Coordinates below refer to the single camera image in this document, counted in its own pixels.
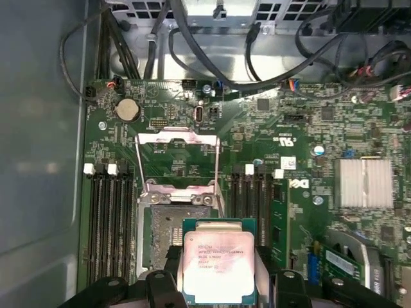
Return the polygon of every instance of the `blue connector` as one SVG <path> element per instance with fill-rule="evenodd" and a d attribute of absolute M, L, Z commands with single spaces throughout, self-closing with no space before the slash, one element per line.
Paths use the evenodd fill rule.
<path fill-rule="evenodd" d="M 354 158 L 354 156 L 355 156 L 355 150 L 354 150 L 354 149 L 345 150 L 342 156 L 343 156 L 344 158 Z"/>
<path fill-rule="evenodd" d="M 308 254 L 308 282 L 310 284 L 315 284 L 316 286 L 320 283 L 319 280 L 319 258 L 312 252 Z"/>

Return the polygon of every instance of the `chip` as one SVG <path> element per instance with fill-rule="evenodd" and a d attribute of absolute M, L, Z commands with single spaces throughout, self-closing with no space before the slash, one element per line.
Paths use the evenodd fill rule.
<path fill-rule="evenodd" d="M 334 108 L 333 107 L 322 107 L 321 108 L 321 119 L 323 121 L 333 121 L 334 120 Z"/>
<path fill-rule="evenodd" d="M 381 239 L 385 242 L 394 241 L 394 227 L 382 226 L 381 227 Z"/>
<path fill-rule="evenodd" d="M 234 143 L 234 144 L 232 145 L 232 149 L 233 149 L 234 151 L 241 151 L 242 148 L 243 148 L 243 146 L 242 146 L 241 143 Z"/>
<path fill-rule="evenodd" d="M 396 115 L 396 114 L 392 114 L 390 116 L 390 120 L 391 120 L 391 122 L 398 122 L 399 121 L 399 116 Z"/>
<path fill-rule="evenodd" d="M 270 100 L 268 98 L 257 99 L 257 110 L 258 111 L 269 111 L 270 110 Z"/>

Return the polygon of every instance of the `capacitor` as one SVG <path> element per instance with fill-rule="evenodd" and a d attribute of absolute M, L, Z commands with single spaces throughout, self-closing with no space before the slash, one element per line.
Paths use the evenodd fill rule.
<path fill-rule="evenodd" d="M 321 155 L 324 155 L 325 152 L 326 150 L 324 149 L 323 146 L 315 146 L 313 150 L 311 151 L 311 154 L 313 156 L 321 156 Z"/>

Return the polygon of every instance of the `barcode sticker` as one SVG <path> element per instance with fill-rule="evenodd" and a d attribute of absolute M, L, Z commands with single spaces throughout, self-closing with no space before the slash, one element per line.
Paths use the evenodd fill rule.
<path fill-rule="evenodd" d="M 337 256 L 332 252 L 329 252 L 328 250 L 326 250 L 326 259 L 346 273 L 354 276 L 354 266 L 350 262 L 347 262 L 343 258 Z"/>

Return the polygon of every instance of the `ram slot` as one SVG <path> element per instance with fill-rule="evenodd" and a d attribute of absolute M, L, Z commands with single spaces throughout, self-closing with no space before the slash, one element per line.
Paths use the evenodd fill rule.
<path fill-rule="evenodd" d="M 110 178 L 104 176 L 101 180 L 100 199 L 100 250 L 99 250 L 99 278 L 107 276 L 107 246 L 109 232 L 109 207 L 110 207 Z"/>
<path fill-rule="evenodd" d="M 252 175 L 243 175 L 241 183 L 241 192 L 242 192 L 242 213 L 241 218 L 249 218 L 252 216 Z"/>
<path fill-rule="evenodd" d="M 233 172 L 231 173 L 231 216 L 234 218 L 240 217 L 240 207 L 238 206 L 238 195 L 240 193 L 240 173 L 237 172 L 236 168 L 234 168 Z"/>
<path fill-rule="evenodd" d="M 112 206 L 111 206 L 111 250 L 110 250 L 110 275 L 117 277 L 119 269 L 120 246 L 120 219 L 121 219 L 121 179 L 113 180 Z"/>
<path fill-rule="evenodd" d="M 264 197 L 264 234 L 265 242 L 263 245 L 271 245 L 271 203 L 272 203 L 272 182 L 273 178 L 271 174 L 265 175 L 265 197 Z"/>
<path fill-rule="evenodd" d="M 263 192 L 263 185 L 264 185 L 264 174 L 265 174 L 265 167 L 264 166 L 257 166 L 254 171 L 254 192 L 255 192 L 255 199 L 252 204 L 252 217 L 254 217 L 257 221 L 257 237 L 256 237 L 256 244 L 260 245 L 263 242 L 264 237 L 264 192 Z"/>
<path fill-rule="evenodd" d="M 91 179 L 90 189 L 90 223 L 89 223 L 89 261 L 87 265 L 87 285 L 96 280 L 96 258 L 97 258 L 97 219 L 98 219 L 98 191 L 99 180 L 97 176 Z"/>
<path fill-rule="evenodd" d="M 130 276 L 130 260 L 131 260 L 131 217 L 132 217 L 132 196 L 133 196 L 133 180 L 131 176 L 123 180 L 123 265 L 122 277 L 129 280 Z"/>

